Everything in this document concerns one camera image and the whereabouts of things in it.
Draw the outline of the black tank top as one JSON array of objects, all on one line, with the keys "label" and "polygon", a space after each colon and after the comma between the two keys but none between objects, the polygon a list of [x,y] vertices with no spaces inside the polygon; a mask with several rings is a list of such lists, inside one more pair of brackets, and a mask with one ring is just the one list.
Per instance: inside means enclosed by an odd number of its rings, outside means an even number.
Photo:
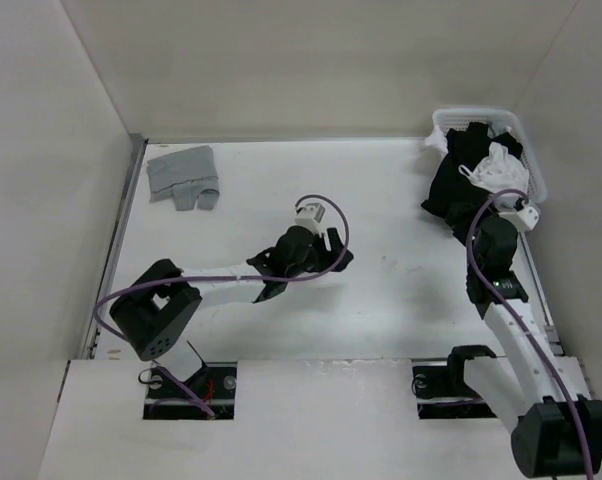
[{"label": "black tank top", "polygon": [[488,154],[492,143],[504,146],[518,163],[523,146],[510,133],[491,137],[489,126],[471,122],[465,131],[450,129],[445,136],[448,153],[444,156],[430,186],[428,197],[421,207],[441,218],[452,229],[453,236],[462,244],[476,212],[487,200],[489,193],[474,186],[459,167],[477,167]]}]

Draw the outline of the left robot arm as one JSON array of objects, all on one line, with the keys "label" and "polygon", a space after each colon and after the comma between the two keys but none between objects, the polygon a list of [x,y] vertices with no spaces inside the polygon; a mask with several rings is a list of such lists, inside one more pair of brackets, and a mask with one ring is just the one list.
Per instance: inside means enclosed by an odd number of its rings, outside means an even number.
[{"label": "left robot arm", "polygon": [[143,362],[165,368],[178,394],[195,398],[205,387],[206,364],[182,334],[199,310],[258,304],[282,294],[304,274],[341,272],[354,259],[338,230],[326,234],[294,225],[277,243],[245,262],[208,271],[182,271],[171,260],[151,265],[109,314]]}]

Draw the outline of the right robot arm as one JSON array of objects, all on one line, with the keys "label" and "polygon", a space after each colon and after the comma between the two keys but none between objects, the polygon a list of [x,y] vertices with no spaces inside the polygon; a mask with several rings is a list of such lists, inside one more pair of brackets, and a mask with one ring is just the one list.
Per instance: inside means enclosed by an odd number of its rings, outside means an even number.
[{"label": "right robot arm", "polygon": [[511,268],[517,243],[517,229],[499,215],[472,228],[466,290],[505,356],[485,345],[456,347],[445,384],[490,408],[510,436],[524,477],[591,479],[602,464],[602,401],[579,388],[552,352]]}]

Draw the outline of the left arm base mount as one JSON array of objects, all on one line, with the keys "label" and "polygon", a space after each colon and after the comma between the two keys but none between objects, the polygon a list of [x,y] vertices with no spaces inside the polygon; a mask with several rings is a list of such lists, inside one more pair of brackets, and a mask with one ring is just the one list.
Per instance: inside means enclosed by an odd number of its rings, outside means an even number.
[{"label": "left arm base mount", "polygon": [[137,381],[145,387],[144,420],[233,420],[237,391],[237,364],[212,363],[186,385],[212,411],[209,414],[158,368],[142,370]]}]

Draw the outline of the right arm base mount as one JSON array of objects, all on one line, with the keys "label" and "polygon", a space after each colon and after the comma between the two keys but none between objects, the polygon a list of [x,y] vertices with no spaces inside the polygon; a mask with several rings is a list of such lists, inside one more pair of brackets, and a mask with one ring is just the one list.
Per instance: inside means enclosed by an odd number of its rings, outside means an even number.
[{"label": "right arm base mount", "polygon": [[459,394],[442,362],[412,364],[412,393],[420,420],[491,419],[496,415],[479,397]]}]

